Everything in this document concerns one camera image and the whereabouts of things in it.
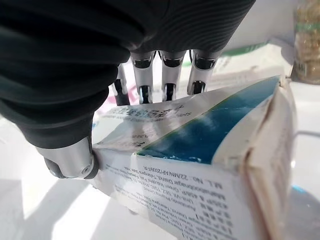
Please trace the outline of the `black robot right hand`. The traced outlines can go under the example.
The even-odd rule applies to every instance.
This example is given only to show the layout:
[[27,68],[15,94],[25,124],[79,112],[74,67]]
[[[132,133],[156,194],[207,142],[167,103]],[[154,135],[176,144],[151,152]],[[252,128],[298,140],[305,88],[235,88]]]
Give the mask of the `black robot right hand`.
[[60,179],[93,179],[94,112],[118,67],[148,53],[216,58],[252,0],[3,0],[0,113]]

